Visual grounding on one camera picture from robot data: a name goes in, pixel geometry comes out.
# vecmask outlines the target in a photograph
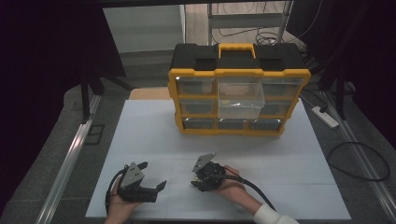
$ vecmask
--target white sleeve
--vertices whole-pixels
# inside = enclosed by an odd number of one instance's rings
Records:
[[[257,224],[298,224],[298,222],[288,216],[280,215],[268,204],[263,204],[254,214],[254,222]]]

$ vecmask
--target floor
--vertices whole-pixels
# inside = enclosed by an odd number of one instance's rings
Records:
[[[245,3],[241,5],[219,4],[218,6],[214,6],[214,10],[216,12],[218,10],[219,13],[247,13],[263,11],[263,7],[263,3]],[[269,2],[265,6],[265,12],[275,12],[282,8],[282,2]],[[205,19],[206,5],[186,6],[186,12],[187,42],[205,45],[207,43],[207,33],[205,33],[205,27],[207,26]],[[229,35],[240,31],[235,29],[221,30],[221,33],[223,35]],[[276,29],[269,29],[268,31],[276,32]],[[219,42],[255,42],[256,34],[257,30],[225,37],[221,36],[219,31],[214,31],[213,37]],[[285,42],[292,41],[297,46],[304,47],[304,43],[293,38],[292,35],[284,35]],[[166,86],[166,74],[172,59],[171,51],[153,51],[144,54],[127,53],[122,54],[121,59],[127,73],[127,77],[122,78],[123,81],[133,84],[135,87]],[[306,88],[318,94],[317,83],[319,79],[320,75],[312,77]],[[106,87],[106,91],[101,104],[106,104],[107,106],[99,106],[92,125],[105,124],[106,128],[104,129],[99,145],[95,144],[97,140],[95,136],[88,136],[86,140],[87,144],[81,149],[76,166],[68,179],[68,184],[65,186],[64,194],[51,223],[103,223],[102,219],[85,218],[85,212],[101,167],[105,161],[106,153],[111,144],[112,134],[117,128],[118,117],[120,116],[123,102],[128,99],[130,93],[107,79],[103,79],[102,81]],[[307,115],[311,120],[323,153],[327,155],[332,148],[345,142],[346,139],[339,129],[329,129],[318,117],[309,111],[310,104],[317,105],[322,104],[322,102],[312,94],[303,93],[303,95],[307,100],[307,102],[304,102]],[[356,139],[375,148],[388,162],[394,161],[396,159],[394,148],[391,147],[389,142],[379,133],[374,125],[363,116],[353,103],[351,95],[347,95],[345,100],[346,122],[353,130]],[[70,148],[70,144],[78,130],[81,115],[80,88],[77,86],[68,91],[64,96],[64,109],[58,122],[54,126],[34,165],[16,189],[12,199],[8,202],[7,208],[0,219],[0,224],[34,223],[37,220],[38,214],[52,187],[53,180],[58,174],[67,151]],[[380,174],[383,174],[383,164],[371,152],[367,151],[367,154],[370,160],[372,160],[374,168]],[[361,168],[347,148],[335,153],[332,160],[336,165],[361,175]],[[392,172],[396,171],[394,163],[390,164],[390,168]],[[377,199],[373,191],[373,184],[350,178],[334,169],[332,169],[332,174],[344,198],[346,207],[352,216],[352,220],[332,221],[332,223],[391,223],[382,208],[381,202]],[[396,178],[394,175],[384,183],[394,197],[396,193]],[[317,220],[299,221],[301,223],[328,223]]]

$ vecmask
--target power strip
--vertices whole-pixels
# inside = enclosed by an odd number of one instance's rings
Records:
[[[315,106],[314,108],[312,108],[312,112],[314,112],[314,114],[316,114],[331,129],[333,129],[339,125],[339,123],[337,121],[335,121],[335,119],[330,117],[330,115],[328,115],[326,112],[323,112],[323,113],[320,112],[319,106]]]

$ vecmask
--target yellow organizer box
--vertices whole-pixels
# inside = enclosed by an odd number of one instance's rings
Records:
[[[281,135],[310,77],[294,44],[178,44],[168,90],[182,133]]]

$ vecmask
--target metal pole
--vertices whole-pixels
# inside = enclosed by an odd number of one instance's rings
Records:
[[[212,46],[212,4],[207,4],[207,45]]]
[[[283,8],[282,20],[280,21],[279,30],[277,32],[276,43],[280,43],[282,41],[283,33],[285,32],[286,24],[288,23],[292,3],[293,1],[287,1],[285,3],[286,5]]]

